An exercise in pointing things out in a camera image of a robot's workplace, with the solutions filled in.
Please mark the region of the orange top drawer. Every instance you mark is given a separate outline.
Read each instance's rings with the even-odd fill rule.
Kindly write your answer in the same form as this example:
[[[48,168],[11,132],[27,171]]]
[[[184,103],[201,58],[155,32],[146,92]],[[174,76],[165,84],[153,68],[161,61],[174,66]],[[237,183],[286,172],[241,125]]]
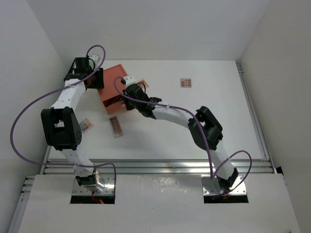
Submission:
[[[121,95],[103,101],[103,105],[108,115],[126,112],[124,98]]]

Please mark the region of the orange drawer box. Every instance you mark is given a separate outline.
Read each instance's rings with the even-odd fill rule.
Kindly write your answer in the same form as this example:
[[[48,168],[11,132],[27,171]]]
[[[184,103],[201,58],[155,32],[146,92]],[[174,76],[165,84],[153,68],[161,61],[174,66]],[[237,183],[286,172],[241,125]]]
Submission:
[[[97,89],[102,103],[107,99],[120,95],[114,87],[114,80],[116,77],[123,78],[127,75],[127,72],[121,64],[104,70],[104,89]]]

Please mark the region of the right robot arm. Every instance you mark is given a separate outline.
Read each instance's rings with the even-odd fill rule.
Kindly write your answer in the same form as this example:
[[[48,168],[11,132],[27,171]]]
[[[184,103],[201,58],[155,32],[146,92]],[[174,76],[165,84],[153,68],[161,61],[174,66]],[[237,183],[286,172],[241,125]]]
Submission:
[[[207,142],[219,186],[225,192],[230,190],[238,177],[238,171],[229,161],[225,150],[217,149],[222,144],[223,128],[207,107],[201,106],[192,116],[186,110],[169,107],[160,98],[148,97],[137,83],[127,84],[123,94],[127,96],[124,103],[128,111],[136,109],[144,117],[166,120],[185,127],[190,131],[196,146],[203,150]]]

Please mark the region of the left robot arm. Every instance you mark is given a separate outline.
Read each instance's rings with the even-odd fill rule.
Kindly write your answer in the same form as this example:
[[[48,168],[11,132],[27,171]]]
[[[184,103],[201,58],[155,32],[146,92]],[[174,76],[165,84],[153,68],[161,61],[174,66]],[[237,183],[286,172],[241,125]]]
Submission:
[[[82,130],[74,112],[88,88],[104,87],[103,69],[96,70],[95,67],[96,62],[89,56],[75,58],[64,78],[65,88],[49,109],[41,111],[41,120],[47,144],[73,164],[78,185],[100,193],[104,185],[94,164],[80,146]]]

